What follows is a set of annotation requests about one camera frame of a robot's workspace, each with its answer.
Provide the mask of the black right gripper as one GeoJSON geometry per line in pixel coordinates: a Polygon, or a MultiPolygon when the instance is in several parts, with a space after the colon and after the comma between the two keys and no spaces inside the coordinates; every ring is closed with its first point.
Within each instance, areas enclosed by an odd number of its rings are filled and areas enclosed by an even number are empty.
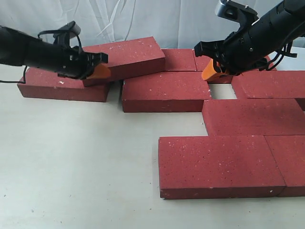
{"type": "Polygon", "coordinates": [[[228,75],[240,75],[268,66],[268,29],[249,28],[232,32],[226,39],[199,42],[194,47],[195,56],[211,58],[202,71],[204,81],[214,81],[228,75]]]}

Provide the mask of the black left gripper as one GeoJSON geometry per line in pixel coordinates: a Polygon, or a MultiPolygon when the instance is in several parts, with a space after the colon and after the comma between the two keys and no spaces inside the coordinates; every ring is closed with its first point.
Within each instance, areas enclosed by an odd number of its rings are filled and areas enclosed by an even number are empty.
{"type": "Polygon", "coordinates": [[[111,71],[105,66],[108,63],[108,54],[103,52],[85,52],[75,46],[65,48],[61,67],[57,75],[61,78],[74,80],[108,79],[111,71]]]}

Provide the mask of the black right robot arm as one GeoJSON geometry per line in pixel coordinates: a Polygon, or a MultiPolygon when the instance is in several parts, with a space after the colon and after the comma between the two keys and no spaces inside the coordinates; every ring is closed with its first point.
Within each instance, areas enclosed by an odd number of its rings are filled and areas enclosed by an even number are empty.
{"type": "Polygon", "coordinates": [[[249,6],[221,0],[215,14],[239,23],[240,27],[224,40],[195,45],[195,56],[211,59],[202,71],[204,81],[252,70],[270,71],[284,57],[297,57],[291,48],[296,38],[305,35],[303,0],[283,0],[262,17],[249,6]]]}

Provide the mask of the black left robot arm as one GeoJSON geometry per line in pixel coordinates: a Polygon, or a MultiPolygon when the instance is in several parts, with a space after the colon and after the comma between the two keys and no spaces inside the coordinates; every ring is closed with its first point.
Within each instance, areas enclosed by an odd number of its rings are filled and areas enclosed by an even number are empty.
{"type": "Polygon", "coordinates": [[[81,43],[70,46],[70,40],[79,38],[80,32],[74,21],[57,30],[41,31],[37,37],[2,26],[0,63],[42,69],[74,80],[109,78],[108,54],[86,52],[81,43]]]}

